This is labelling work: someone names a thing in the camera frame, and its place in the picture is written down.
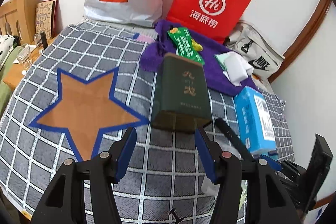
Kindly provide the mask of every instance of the purple towel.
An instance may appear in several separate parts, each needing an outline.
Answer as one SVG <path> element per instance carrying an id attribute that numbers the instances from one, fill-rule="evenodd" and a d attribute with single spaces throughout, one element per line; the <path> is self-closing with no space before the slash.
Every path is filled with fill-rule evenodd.
<path id="1" fill-rule="evenodd" d="M 167 52 L 176 52 L 172 40 L 167 38 L 167 32 L 173 27 L 181 27 L 181 24 L 172 23 L 167 20 L 160 20 L 155 30 L 158 33 L 157 41 L 148 46 L 140 58 L 140 67 L 146 71 L 157 71 L 164 55 Z M 214 57 L 215 54 L 230 52 L 227 47 L 219 44 L 204 35 L 189 30 L 191 37 L 203 46 L 203 51 L 199 54 L 203 57 L 205 62 L 204 74 L 209 88 L 217 90 L 229 96 L 237 95 L 246 85 L 256 89 L 251 77 L 248 77 L 241 82 L 242 86 L 234 86 L 223 74 L 223 70 Z"/>

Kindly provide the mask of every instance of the checkered tablecloth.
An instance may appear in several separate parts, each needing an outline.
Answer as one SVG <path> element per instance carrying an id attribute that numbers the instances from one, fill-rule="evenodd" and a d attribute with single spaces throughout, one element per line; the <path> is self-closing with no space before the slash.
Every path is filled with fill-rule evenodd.
<path id="1" fill-rule="evenodd" d="M 33 64 L 16 88 L 0 121 L 0 185 L 19 209 L 33 214 L 48 183 L 66 158 L 75 158 L 65 134 L 28 127 L 29 122 L 58 98 L 58 67 L 89 80 L 120 66 L 115 97 L 150 118 L 156 74 L 143 71 L 138 60 L 147 47 L 134 32 L 85 21 L 68 26 Z M 271 114 L 280 159 L 294 161 L 284 103 L 260 90 Z M 224 118 L 239 135 L 233 99 L 209 90 L 213 118 Z M 214 124 L 206 128 L 212 140 L 228 143 Z M 103 135 L 100 150 L 120 140 L 123 130 Z M 124 223 L 172 223 L 176 208 L 184 224 L 208 223 L 214 197 L 201 192 L 204 169 L 189 134 L 137 128 L 137 143 L 125 177 L 113 186 Z M 90 184 L 85 183 L 88 223 L 93 223 Z M 239 212 L 244 222 L 246 204 Z"/>

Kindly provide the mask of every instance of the wooden table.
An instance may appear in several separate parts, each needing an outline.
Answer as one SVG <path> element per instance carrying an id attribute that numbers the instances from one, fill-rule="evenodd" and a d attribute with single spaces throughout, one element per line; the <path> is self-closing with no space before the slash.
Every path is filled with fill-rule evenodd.
<path id="1" fill-rule="evenodd" d="M 53 39 L 47 39 L 48 45 L 50 45 L 57 36 L 55 36 Z M 35 48 L 31 52 L 31 58 L 33 62 L 35 62 L 40 57 L 39 48 Z M 13 64 L 5 78 L 3 79 L 3 82 L 9 86 L 9 88 L 14 91 L 15 88 L 18 86 L 24 75 L 22 74 L 22 71 L 25 70 L 21 64 Z"/>

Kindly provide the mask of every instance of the green bedding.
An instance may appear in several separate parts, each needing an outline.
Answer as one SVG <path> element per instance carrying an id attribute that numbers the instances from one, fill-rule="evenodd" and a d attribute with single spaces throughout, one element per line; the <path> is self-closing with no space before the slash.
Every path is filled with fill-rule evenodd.
<path id="1" fill-rule="evenodd" d="M 15 60 L 17 54 L 19 53 L 21 47 L 16 47 L 9 55 L 5 65 L 2 67 L 0 71 L 0 117 L 2 116 L 5 108 L 9 102 L 9 99 L 12 96 L 12 91 L 2 80 L 5 78 L 7 72 L 10 70 L 13 65 L 13 61 Z"/>

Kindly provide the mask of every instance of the star shape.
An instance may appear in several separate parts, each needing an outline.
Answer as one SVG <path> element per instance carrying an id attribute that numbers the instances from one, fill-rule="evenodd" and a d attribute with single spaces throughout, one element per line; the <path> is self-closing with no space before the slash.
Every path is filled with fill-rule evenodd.
<path id="1" fill-rule="evenodd" d="M 58 99 L 29 126 L 64 132 L 80 161 L 98 154 L 104 133 L 148 124 L 146 117 L 114 97 L 118 70 L 86 81 L 58 68 Z"/>

